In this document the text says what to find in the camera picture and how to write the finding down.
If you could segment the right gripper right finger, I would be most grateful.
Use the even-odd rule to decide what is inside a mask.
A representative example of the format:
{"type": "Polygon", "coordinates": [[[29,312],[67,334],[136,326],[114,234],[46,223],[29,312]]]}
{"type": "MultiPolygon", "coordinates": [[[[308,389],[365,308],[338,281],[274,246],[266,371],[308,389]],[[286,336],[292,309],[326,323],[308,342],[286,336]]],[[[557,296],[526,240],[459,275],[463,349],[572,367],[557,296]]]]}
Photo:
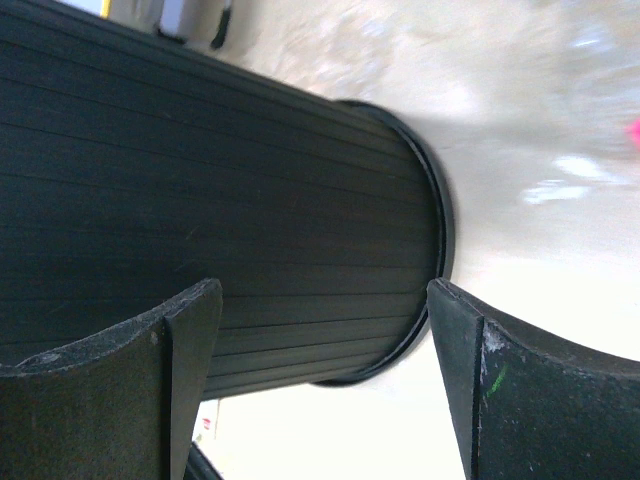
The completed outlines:
{"type": "Polygon", "coordinates": [[[446,279],[427,310],[468,479],[636,479],[639,364],[554,335],[446,279]]]}

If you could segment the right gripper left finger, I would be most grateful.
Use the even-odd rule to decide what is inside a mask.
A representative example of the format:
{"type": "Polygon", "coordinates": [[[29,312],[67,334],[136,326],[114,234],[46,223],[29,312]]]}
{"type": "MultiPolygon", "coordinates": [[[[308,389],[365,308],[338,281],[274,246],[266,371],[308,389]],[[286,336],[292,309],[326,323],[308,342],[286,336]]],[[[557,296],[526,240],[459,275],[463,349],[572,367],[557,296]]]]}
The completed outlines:
{"type": "Polygon", "coordinates": [[[5,479],[180,479],[222,312],[205,279],[1,369],[5,479]]]}

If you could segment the black ribbed bin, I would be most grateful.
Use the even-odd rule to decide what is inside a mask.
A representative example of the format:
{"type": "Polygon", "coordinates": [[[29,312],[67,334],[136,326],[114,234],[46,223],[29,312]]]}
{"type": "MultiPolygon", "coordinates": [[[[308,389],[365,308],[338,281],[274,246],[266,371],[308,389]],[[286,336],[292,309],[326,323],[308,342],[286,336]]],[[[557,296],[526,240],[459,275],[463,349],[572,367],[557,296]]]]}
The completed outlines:
{"type": "Polygon", "coordinates": [[[355,384],[424,338],[452,254],[445,178],[391,112],[2,3],[3,364],[215,278],[206,398],[355,384]]]}

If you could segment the black smooth round bin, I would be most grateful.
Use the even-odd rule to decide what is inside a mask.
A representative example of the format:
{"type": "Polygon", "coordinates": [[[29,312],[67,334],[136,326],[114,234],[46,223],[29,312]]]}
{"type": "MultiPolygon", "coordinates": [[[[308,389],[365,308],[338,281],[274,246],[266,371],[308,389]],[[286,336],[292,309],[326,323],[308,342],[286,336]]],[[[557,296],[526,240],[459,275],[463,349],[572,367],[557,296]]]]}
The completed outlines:
{"type": "Polygon", "coordinates": [[[223,477],[207,459],[196,443],[193,442],[189,450],[183,479],[223,480],[223,477]]]}

